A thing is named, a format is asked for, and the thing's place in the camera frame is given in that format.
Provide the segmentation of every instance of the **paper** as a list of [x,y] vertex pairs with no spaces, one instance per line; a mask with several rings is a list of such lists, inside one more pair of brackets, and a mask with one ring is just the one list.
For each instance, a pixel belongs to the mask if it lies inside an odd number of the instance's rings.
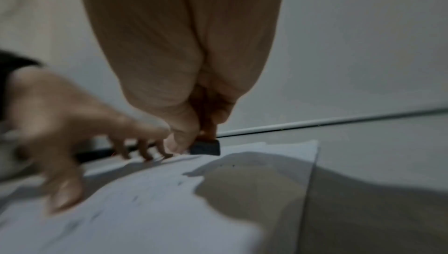
[[56,216],[19,185],[0,199],[1,253],[294,253],[317,150],[256,143],[89,170],[88,198]]

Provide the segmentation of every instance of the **hand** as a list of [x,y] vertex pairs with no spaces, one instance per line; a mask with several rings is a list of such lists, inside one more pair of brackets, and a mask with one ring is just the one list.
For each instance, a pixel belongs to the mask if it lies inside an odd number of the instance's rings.
[[171,127],[180,153],[216,137],[260,76],[281,0],[84,0],[94,32],[135,107]]
[[117,152],[129,158],[124,139],[139,139],[147,160],[148,140],[168,136],[164,128],[137,122],[66,79],[29,66],[14,71],[7,82],[7,118],[18,129],[21,144],[46,177],[49,205],[58,211],[83,198],[82,171],[72,147],[96,135],[108,135]]

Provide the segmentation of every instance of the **dark rectangular object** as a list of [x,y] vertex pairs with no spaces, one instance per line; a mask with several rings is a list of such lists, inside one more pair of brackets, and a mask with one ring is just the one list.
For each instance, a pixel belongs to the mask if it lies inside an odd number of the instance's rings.
[[195,141],[189,150],[190,155],[221,155],[221,145],[218,140]]

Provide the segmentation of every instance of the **white wall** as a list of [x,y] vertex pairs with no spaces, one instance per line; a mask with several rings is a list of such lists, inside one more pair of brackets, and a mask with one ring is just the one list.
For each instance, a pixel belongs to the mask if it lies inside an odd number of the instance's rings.
[[[122,97],[81,0],[51,1],[42,55],[107,103],[153,121]],[[220,131],[447,104],[447,1],[283,0],[265,71]]]

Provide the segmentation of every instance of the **dark sleeve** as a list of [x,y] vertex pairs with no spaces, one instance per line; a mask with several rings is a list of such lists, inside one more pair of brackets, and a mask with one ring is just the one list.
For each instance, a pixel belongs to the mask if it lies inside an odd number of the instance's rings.
[[26,66],[40,66],[39,62],[15,55],[13,53],[3,51],[0,49],[0,119],[5,116],[5,93],[6,83],[14,70]]

